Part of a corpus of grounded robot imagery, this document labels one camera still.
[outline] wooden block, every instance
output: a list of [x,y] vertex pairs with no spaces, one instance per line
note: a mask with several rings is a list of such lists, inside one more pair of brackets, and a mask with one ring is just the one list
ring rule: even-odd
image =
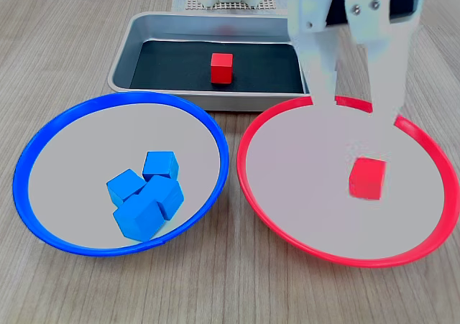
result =
[[148,182],[154,175],[161,175],[176,180],[179,164],[174,152],[148,152],[145,158],[142,176]]
[[118,226],[128,239],[149,241],[165,223],[156,200],[133,195],[114,212]]
[[160,175],[154,175],[140,195],[155,199],[165,220],[171,220],[184,201],[179,182]]
[[385,161],[359,157],[350,173],[350,195],[366,200],[379,200],[382,197],[385,166]]
[[129,197],[140,193],[146,184],[133,170],[128,169],[107,182],[110,198],[116,207],[122,205]]
[[233,55],[230,53],[213,53],[211,58],[211,82],[230,84],[233,73]]

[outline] pile of blue cubes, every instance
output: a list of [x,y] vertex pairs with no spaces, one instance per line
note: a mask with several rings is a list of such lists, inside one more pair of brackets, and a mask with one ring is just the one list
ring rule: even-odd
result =
[[174,152],[148,152],[142,177],[129,169],[107,182],[114,218],[125,237],[149,241],[184,201]]

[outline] metal tray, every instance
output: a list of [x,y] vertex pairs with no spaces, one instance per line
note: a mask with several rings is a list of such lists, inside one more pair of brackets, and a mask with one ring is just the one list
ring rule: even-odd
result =
[[[288,19],[283,16],[226,15],[197,13],[147,12],[134,16],[128,26],[115,62],[109,73],[109,86],[114,91],[139,91],[130,88],[142,45],[151,40],[199,41],[244,44],[288,44]],[[175,91],[148,88],[185,98],[207,111],[263,111],[291,98],[308,93],[303,74],[299,72],[304,94],[251,93],[226,91]]]

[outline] red rim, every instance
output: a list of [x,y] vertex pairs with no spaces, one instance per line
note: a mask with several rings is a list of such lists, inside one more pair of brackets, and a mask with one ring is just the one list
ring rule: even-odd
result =
[[[343,96],[336,97],[337,104],[340,106],[347,106],[350,108],[356,108],[366,112],[372,112],[371,103],[355,98],[347,98]],[[311,97],[296,98],[293,100],[285,101],[272,108],[269,108],[264,113],[260,114],[249,126],[241,139],[238,155],[236,157],[236,170],[238,172],[238,178],[246,199],[249,204],[253,207],[256,214],[262,219],[262,221],[270,227],[276,234],[281,236],[287,242],[293,246],[302,249],[309,254],[320,257],[327,261],[334,263],[348,265],[350,267],[364,267],[364,268],[384,268],[384,267],[396,267],[403,264],[411,263],[418,259],[421,259],[431,252],[435,251],[452,233],[455,229],[460,213],[460,201],[459,201],[459,180],[456,176],[455,170],[452,167],[447,156],[444,154],[442,149],[437,143],[432,140],[422,129],[416,126],[411,121],[407,120],[402,116],[398,116],[395,125],[397,128],[405,132],[407,135],[416,140],[419,145],[430,155],[431,159],[437,166],[441,179],[444,186],[444,207],[441,214],[441,219],[438,225],[435,227],[433,233],[420,245],[416,246],[403,254],[397,256],[382,258],[382,259],[351,259],[346,257],[335,256],[333,254],[327,254],[325,252],[314,249],[297,239],[294,239],[289,234],[282,231],[271,219],[264,213],[260,208],[254,195],[252,194],[251,188],[246,174],[246,157],[247,150],[251,143],[252,137],[256,134],[257,130],[267,121],[274,116],[281,114],[282,112],[299,108],[303,106],[312,105]]]

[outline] wood grain surface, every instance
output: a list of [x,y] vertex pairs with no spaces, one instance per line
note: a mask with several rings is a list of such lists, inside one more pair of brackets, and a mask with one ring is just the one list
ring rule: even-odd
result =
[[[0,323],[460,323],[460,234],[404,267],[353,269],[298,251],[247,204],[239,141],[255,115],[213,114],[231,167],[215,206],[162,247],[95,259],[35,238],[14,207],[16,162],[50,119],[110,93],[129,19],[172,0],[0,0]],[[338,93],[369,98],[365,52],[342,31]],[[403,114],[460,171],[460,0],[426,0]]]

